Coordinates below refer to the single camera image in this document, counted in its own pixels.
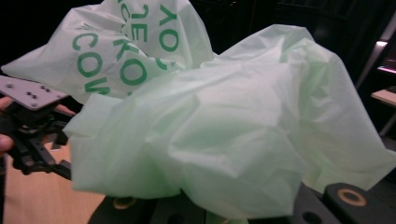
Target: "green lettering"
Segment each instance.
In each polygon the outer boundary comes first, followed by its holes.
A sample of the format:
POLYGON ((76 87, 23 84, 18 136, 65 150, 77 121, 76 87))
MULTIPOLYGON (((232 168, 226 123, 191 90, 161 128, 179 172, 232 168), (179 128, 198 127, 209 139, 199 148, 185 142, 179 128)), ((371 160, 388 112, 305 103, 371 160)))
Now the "green lettering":
POLYGON ((143 41, 148 42, 148 25, 147 24, 131 24, 132 40, 139 39, 139 30, 143 30, 143 41))
POLYGON ((162 19, 160 21, 160 26, 166 24, 167 22, 171 21, 171 20, 176 20, 177 19, 177 14, 173 14, 171 11, 169 11, 166 7, 164 7, 163 5, 161 5, 161 11, 163 13, 165 13, 166 18, 162 19))
POLYGON ((138 13, 133 13, 132 15, 131 15, 131 18, 132 19, 143 19, 143 18, 145 18, 145 17, 147 17, 147 15, 148 15, 148 13, 149 13, 149 7, 148 7, 148 5, 143 5, 143 9, 145 9, 145 13, 143 13, 143 14, 138 14, 138 13))
POLYGON ((98 28, 95 28, 87 23, 84 23, 84 25, 78 27, 77 29, 78 30, 99 30, 98 28))
POLYGON ((82 35, 78 35, 78 36, 76 36, 73 39, 73 44, 72 44, 73 49, 75 49, 75 50, 80 50, 81 49, 81 46, 78 44, 78 41, 84 36, 91 36, 92 37, 92 41, 90 42, 90 48, 93 48, 96 45, 96 43, 98 42, 98 39, 99 39, 97 34, 82 34, 82 35))
POLYGON ((122 14, 122 17, 124 18, 124 21, 128 20, 129 17, 131 16, 131 13, 129 12, 128 7, 125 4, 121 5, 121 14, 122 14))
POLYGON ((139 49, 128 45, 129 43, 131 43, 131 41, 126 39, 119 39, 113 41, 113 46, 122 45, 120 52, 117 54, 117 61, 122 57, 122 54, 125 50, 130 50, 131 52, 139 53, 139 49))
POLYGON ((160 44, 161 44, 161 47, 163 47, 163 49, 166 50, 166 51, 169 51, 169 52, 175 51, 177 49, 177 46, 178 46, 178 34, 177 34, 177 32, 175 30, 170 30, 170 29, 163 30, 160 33, 160 44), (174 46, 166 46, 165 45, 165 43, 163 42, 163 38, 166 35, 173 35, 175 37, 175 45, 174 46))
POLYGON ((83 53, 81 55, 78 56, 77 59, 77 68, 78 71, 84 76, 84 77, 93 77, 96 74, 98 74, 100 72, 100 70, 102 69, 102 65, 103 65, 103 61, 102 61, 102 57, 95 52, 86 52, 83 53), (93 58, 96 60, 97 65, 95 68, 93 68, 91 71, 86 71, 83 66, 82 63, 85 59, 87 58, 93 58))
POLYGON ((127 85, 130 85, 130 86, 135 86, 135 85, 139 85, 139 84, 143 83, 146 80, 147 75, 148 74, 147 74, 145 66, 137 59, 130 59, 128 61, 125 61, 125 63, 122 65, 122 68, 120 70, 120 78, 121 78, 122 82, 127 85), (140 78, 128 79, 125 76, 125 69, 131 65, 137 65, 140 67, 140 69, 142 70, 142 75, 140 76, 140 78))
POLYGON ((155 58, 155 63, 162 69, 162 70, 168 70, 168 65, 165 63, 161 62, 161 59, 155 58))
POLYGON ((110 88, 109 87, 94 87, 96 85, 102 84, 102 83, 106 83, 107 82, 107 78, 106 77, 102 77, 99 79, 96 79, 94 81, 91 81, 87 84, 85 84, 85 92, 98 92, 102 95, 106 95, 110 93, 110 88))

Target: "crumpled plastic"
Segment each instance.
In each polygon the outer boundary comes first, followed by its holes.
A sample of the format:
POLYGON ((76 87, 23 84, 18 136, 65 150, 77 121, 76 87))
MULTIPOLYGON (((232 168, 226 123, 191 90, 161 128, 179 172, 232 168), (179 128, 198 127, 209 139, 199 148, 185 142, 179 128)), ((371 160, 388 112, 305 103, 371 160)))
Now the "crumpled plastic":
POLYGON ((285 25, 124 100, 94 94, 65 131, 75 189, 183 190, 235 219, 291 215, 302 181, 319 192, 336 182, 369 189, 396 165, 342 61, 285 25))
POLYGON ((153 77, 212 59, 188 0, 105 0, 72 8, 47 45, 1 69, 85 103, 92 92, 124 98, 153 77))
POLYGON ((289 216, 301 182, 369 189, 396 166, 342 61, 302 27, 270 26, 213 58, 188 1, 106 0, 73 8, 48 45, 2 70, 85 104, 64 129, 76 190, 183 190, 215 223, 289 216))

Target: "hand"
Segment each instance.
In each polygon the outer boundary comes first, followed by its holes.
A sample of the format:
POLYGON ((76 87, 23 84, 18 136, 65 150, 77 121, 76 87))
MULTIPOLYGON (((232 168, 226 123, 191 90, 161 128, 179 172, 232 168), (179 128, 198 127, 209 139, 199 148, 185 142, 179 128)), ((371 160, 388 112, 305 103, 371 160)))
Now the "hand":
MULTIPOLYGON (((0 98, 0 110, 5 110, 12 103, 9 97, 0 98)), ((12 139, 6 135, 0 134, 0 157, 9 151, 14 145, 12 139)))
MULTIPOLYGON (((0 110, 5 110, 11 103, 12 99, 9 97, 0 98, 0 110)), ((57 105, 55 109, 70 115, 76 114, 64 105, 57 105)), ((0 134, 0 157, 6 154, 13 146, 14 142, 10 137, 0 134)))

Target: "wooden surface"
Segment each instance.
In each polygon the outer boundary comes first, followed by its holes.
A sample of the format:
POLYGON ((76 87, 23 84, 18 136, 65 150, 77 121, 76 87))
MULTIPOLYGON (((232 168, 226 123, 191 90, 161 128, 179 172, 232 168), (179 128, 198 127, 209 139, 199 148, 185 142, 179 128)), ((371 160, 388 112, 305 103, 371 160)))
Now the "wooden surface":
POLYGON ((396 106, 396 94, 393 92, 386 90, 376 91, 372 94, 372 97, 382 102, 396 106))
MULTIPOLYGON (((69 148, 51 151, 59 162, 69 160, 69 148)), ((4 224, 85 224, 104 195, 71 189, 71 181, 56 174, 23 175, 7 158, 4 224)))

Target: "bolt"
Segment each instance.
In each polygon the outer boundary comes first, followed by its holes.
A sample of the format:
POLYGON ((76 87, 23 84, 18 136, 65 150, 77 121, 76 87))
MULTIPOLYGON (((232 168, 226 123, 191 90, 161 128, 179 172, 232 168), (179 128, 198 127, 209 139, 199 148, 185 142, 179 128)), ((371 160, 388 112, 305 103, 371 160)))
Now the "bolt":
POLYGON ((27 161, 25 163, 26 166, 33 166, 35 163, 33 161, 27 161))

